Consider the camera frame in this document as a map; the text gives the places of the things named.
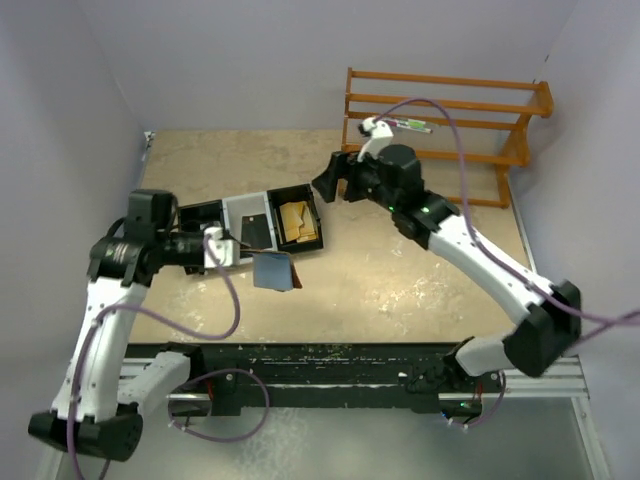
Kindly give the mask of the brown leather card holder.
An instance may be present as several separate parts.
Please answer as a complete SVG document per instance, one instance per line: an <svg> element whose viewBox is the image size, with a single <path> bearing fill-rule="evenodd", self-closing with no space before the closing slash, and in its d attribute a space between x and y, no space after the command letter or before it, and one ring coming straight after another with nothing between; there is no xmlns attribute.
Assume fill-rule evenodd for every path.
<svg viewBox="0 0 640 480"><path fill-rule="evenodd" d="M293 260L286 252L255 253L252 264L253 285L256 288L278 292L303 288Z"/></svg>

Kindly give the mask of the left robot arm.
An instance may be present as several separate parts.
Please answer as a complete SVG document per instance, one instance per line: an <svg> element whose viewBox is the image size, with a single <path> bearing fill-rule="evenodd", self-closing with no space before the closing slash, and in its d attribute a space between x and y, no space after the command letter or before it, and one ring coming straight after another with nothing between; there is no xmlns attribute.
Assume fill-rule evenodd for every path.
<svg viewBox="0 0 640 480"><path fill-rule="evenodd" d="M124 218L90 250L87 303L63 384L51 407L31 416L31 437L60 451L124 462L134 453L145 416L175 388L194 392L206 378L194 345L168 343L126 383L122 365L136 315L164 266L203 260L203 237L177 233L176 197L163 190L130 193Z"/></svg>

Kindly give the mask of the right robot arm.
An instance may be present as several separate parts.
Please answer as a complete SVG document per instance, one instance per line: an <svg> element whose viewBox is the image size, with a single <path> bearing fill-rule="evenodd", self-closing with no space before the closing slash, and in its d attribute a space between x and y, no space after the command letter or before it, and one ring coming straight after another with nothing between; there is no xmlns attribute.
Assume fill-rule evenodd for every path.
<svg viewBox="0 0 640 480"><path fill-rule="evenodd" d="M481 375L508 368L538 378L579 339L578 287L539 276L468 226L453 203L426 189L412 148L391 145L363 160L335 152L312 185L331 203L339 181L346 201L367 199L389 211L404 237L457 267L513 322L504 335L471 337L449 353L444 376L452 389L467 391Z"/></svg>

